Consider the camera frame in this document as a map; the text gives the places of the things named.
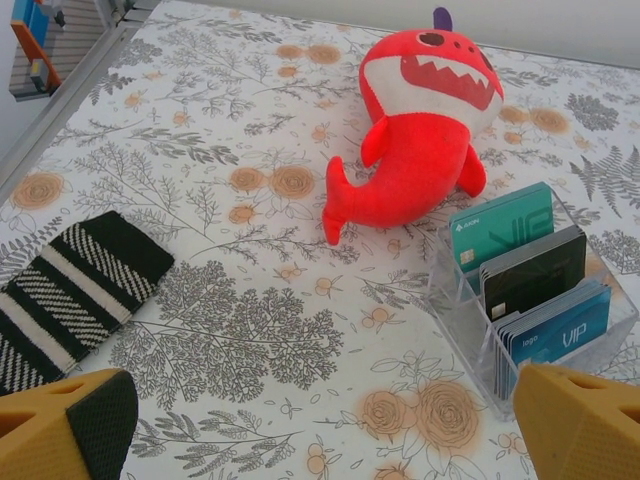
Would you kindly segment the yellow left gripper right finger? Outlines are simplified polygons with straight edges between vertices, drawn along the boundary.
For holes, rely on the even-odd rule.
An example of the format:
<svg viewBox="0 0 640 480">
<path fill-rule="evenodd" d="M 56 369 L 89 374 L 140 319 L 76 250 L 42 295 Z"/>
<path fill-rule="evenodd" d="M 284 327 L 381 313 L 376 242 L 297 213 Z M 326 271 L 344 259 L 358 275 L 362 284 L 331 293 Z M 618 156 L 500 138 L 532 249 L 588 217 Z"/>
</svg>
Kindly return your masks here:
<svg viewBox="0 0 640 480">
<path fill-rule="evenodd" d="M 539 479 L 637 479 L 639 388 L 548 364 L 525 366 L 513 410 Z"/>
</svg>

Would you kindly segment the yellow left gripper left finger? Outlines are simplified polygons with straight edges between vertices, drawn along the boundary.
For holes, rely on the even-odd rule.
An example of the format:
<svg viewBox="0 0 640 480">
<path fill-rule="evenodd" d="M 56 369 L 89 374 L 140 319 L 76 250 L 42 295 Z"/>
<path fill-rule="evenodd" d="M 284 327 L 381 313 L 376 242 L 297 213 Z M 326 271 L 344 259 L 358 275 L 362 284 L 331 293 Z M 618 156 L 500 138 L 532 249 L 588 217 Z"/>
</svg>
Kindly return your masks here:
<svg viewBox="0 0 640 480">
<path fill-rule="evenodd" d="M 1 396 L 3 479 L 118 479 L 138 422 L 132 375 L 103 369 Z"/>
</svg>

